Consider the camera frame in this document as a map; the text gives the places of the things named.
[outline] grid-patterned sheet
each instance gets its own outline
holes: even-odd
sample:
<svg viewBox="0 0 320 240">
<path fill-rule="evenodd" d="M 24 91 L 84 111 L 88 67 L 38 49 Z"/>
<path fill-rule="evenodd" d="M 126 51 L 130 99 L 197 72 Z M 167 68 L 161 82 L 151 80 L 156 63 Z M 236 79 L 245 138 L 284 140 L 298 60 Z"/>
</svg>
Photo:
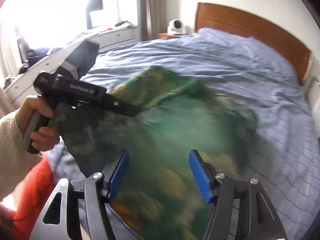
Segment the grid-patterned sheet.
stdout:
<svg viewBox="0 0 320 240">
<path fill-rule="evenodd" d="M 82 80 L 110 91 L 150 65 L 201 79 L 254 109 L 259 117 L 257 143 L 243 179 L 255 177 L 262 183 L 288 238 L 301 239 L 320 208 L 320 157 L 310 110 L 292 66 L 254 38 L 201 29 L 194 36 L 106 51 Z M 57 180 L 82 178 L 63 142 L 48 156 Z M 236 233 L 237 207 L 235 202 L 228 239 Z M 136 238 L 116 217 L 112 221 L 118 240 Z"/>
</svg>

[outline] blue gripper pad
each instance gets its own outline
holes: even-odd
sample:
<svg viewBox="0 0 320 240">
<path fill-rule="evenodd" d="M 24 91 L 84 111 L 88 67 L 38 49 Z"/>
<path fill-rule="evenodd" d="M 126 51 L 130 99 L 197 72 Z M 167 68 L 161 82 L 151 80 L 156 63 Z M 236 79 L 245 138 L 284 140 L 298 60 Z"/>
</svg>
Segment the blue gripper pad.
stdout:
<svg viewBox="0 0 320 240">
<path fill-rule="evenodd" d="M 193 177 L 196 180 L 198 189 L 201 196 L 206 200 L 207 203 L 212 203 L 212 193 L 210 189 L 210 180 L 212 177 L 211 174 L 206 174 L 206 164 L 201 158 L 197 150 L 192 150 L 189 153 L 189 166 L 192 171 Z"/>
<path fill-rule="evenodd" d="M 117 167 L 115 168 L 115 171 L 112 174 L 112 177 L 109 181 L 109 194 L 108 194 L 108 199 L 109 201 L 113 200 L 121 187 L 121 183 L 124 179 L 125 174 L 127 173 L 128 167 L 129 167 L 129 153 L 126 150 L 123 154 L 121 159 L 119 160 L 119 163 Z"/>
</svg>

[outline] green patterned cloth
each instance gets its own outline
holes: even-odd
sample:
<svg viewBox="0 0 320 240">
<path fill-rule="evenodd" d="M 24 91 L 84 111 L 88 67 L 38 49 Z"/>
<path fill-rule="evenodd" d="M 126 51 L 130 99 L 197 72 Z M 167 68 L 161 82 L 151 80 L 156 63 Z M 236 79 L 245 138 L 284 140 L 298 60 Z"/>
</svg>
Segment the green patterned cloth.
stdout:
<svg viewBox="0 0 320 240">
<path fill-rule="evenodd" d="M 211 205 L 188 154 L 197 149 L 217 171 L 238 178 L 255 137 L 253 110 L 159 66 L 112 94 L 144 110 L 134 118 L 94 106 L 64 113 L 59 129 L 69 152 L 90 176 L 127 149 L 130 168 L 111 206 L 145 240 L 201 239 Z"/>
</svg>

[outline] screw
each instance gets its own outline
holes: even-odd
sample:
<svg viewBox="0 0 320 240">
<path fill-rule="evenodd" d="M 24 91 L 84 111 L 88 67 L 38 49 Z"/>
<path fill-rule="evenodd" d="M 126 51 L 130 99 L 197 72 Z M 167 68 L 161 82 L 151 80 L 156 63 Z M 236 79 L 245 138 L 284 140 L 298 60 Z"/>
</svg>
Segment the screw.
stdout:
<svg viewBox="0 0 320 240">
<path fill-rule="evenodd" d="M 60 179 L 58 183 L 59 183 L 61 186 L 65 186 L 65 185 L 68 184 L 68 182 L 69 182 L 69 180 L 68 180 L 67 178 L 63 178 L 63 179 Z"/>
<path fill-rule="evenodd" d="M 256 185 L 259 183 L 259 181 L 256 178 L 251 178 L 250 183 Z"/>
<path fill-rule="evenodd" d="M 224 173 L 222 173 L 222 172 L 218 172 L 217 174 L 216 174 L 216 178 L 217 179 L 224 179 L 225 178 L 225 174 Z"/>
<path fill-rule="evenodd" d="M 101 172 L 96 172 L 96 173 L 93 174 L 93 178 L 94 178 L 94 179 L 101 178 L 101 176 L 102 176 L 102 173 L 101 173 Z"/>
</svg>

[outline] headboard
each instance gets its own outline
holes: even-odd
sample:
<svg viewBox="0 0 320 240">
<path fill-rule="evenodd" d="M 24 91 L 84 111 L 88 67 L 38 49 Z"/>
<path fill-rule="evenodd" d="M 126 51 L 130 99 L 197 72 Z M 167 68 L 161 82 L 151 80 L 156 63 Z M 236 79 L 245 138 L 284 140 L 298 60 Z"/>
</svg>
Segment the headboard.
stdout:
<svg viewBox="0 0 320 240">
<path fill-rule="evenodd" d="M 306 74 L 310 50 L 279 26 L 254 14 L 212 3 L 198 3 L 195 29 L 209 27 L 244 37 L 253 36 L 287 58 L 294 66 L 300 84 Z"/>
</svg>

